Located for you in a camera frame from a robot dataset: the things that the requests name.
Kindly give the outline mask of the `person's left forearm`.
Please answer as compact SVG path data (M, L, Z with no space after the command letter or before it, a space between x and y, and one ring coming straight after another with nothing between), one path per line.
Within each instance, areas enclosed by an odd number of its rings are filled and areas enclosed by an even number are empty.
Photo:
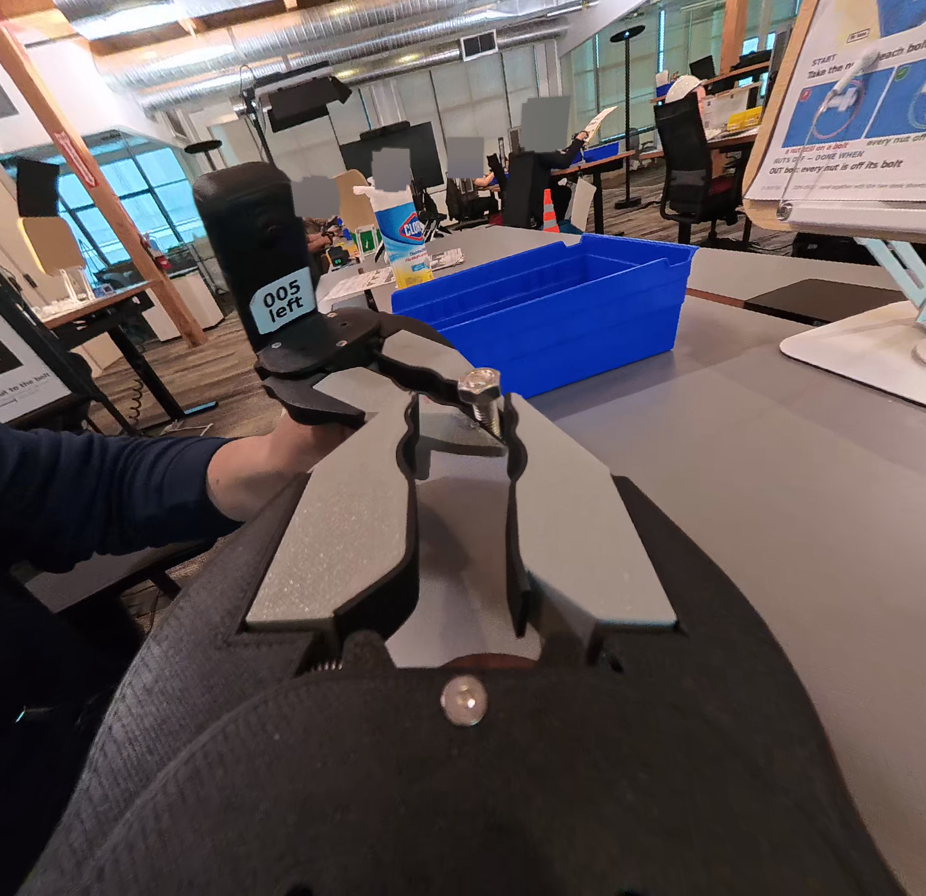
M252 519L353 433L283 415L241 439L117 438L2 426L2 574L212 542Z

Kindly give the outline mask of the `disinfectant wipes canister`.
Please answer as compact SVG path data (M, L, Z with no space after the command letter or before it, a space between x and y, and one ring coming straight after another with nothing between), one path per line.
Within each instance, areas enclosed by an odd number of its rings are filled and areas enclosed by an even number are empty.
M354 186L353 194L369 200L397 289L433 280L423 226L410 186L399 191L386 191L365 184Z

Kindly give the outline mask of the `black floor lamp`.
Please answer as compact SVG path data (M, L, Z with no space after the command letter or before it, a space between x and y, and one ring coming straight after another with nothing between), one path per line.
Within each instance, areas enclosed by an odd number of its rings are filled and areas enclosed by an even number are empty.
M614 34L610 41L623 46L623 104L624 104L624 195L615 202L616 211L626 211L641 206L641 198L631 196L631 159L639 149L639 145L631 147L631 42L645 31L644 24L635 24Z

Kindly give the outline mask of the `black mesh office chair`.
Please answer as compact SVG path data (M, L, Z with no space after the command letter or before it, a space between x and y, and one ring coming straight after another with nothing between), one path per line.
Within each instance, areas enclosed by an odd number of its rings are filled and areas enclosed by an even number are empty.
M660 215L679 225L679 241L690 242L692 226L719 221L735 226L742 179L714 174L712 149L704 130L695 92L656 106L654 120L662 142L665 179Z

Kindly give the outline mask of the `blue plastic bin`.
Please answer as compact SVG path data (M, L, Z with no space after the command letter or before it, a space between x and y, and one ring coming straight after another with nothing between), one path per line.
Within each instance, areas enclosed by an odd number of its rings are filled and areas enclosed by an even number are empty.
M393 293L524 397L672 350L695 247L586 234Z

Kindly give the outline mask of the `black studio light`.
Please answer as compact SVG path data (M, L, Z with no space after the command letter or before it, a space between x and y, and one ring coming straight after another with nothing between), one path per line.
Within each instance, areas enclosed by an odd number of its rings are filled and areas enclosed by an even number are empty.
M265 98L271 132L280 133L325 117L331 103L346 103L352 92L333 76L304 80L269 92Z

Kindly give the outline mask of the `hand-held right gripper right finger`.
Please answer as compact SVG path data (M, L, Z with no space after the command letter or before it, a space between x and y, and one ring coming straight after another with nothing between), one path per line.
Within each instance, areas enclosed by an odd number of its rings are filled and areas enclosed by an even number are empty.
M677 614L609 467L517 393L504 398L505 597L514 633L671 631Z

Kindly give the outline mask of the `black wall screen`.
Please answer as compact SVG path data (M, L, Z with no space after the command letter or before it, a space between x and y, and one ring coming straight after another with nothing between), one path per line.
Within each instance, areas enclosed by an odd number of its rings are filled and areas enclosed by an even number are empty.
M445 183L431 122L411 125L402 121L366 131L359 139L339 145L344 169L356 170L367 178L374 176L372 155L387 148L409 150L411 176L419 187L438 188Z

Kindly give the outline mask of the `medium silver bolt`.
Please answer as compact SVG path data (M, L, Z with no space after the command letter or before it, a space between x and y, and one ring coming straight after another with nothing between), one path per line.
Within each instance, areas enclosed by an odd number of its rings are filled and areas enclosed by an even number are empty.
M494 439L501 441L501 374L489 367L475 368L457 381L457 397L469 416Z

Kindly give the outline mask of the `black white printed sign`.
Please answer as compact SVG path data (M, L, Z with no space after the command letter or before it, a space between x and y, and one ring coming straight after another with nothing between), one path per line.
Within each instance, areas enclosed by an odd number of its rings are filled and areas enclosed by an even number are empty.
M22 430L82 432L98 394L86 360L70 352L2 271L1 420Z

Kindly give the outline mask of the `printed paper sheets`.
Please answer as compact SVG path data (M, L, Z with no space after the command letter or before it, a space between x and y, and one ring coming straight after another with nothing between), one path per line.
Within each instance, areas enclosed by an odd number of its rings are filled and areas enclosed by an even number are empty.
M452 266L461 265L465 262L466 257L462 249L456 248L449 251L431 256L431 270L433 274L447 270ZM365 293L374 288L397 283L395 271L391 266L373 270L367 273L359 273L354 277L346 277L336 283L332 289L324 296L320 297L319 302L334 302L352 297L354 295Z

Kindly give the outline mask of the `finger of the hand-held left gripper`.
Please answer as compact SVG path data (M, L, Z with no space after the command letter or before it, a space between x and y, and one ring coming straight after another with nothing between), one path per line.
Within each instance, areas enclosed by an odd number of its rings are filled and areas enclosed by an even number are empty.
M461 408L458 383L473 364L439 333L397 332L382 343L377 371L399 387L427 396L436 404Z
M366 419L375 416L409 392L395 381L368 368L334 373L315 386L316 391L360 409ZM420 446L444 453L500 457L503 445L455 406L419 396Z

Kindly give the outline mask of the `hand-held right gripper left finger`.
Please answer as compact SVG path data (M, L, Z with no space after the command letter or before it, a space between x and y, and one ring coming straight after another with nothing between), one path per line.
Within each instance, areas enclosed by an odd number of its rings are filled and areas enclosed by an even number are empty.
M255 634L387 640L420 597L419 397L400 393L319 462L246 615Z

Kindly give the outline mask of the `wooden office desk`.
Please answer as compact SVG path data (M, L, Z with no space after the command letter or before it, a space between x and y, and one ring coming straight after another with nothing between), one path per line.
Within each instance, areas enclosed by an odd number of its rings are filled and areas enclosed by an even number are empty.
M164 381L147 362L143 352L130 340L124 325L154 306L148 283L143 281L102 297L63 310L48 305L37 313L38 320L67 348L74 349L103 334L110 340L133 371L137 381L150 393L168 416L166 431L181 429L188 419L218 408L217 401L182 408Z

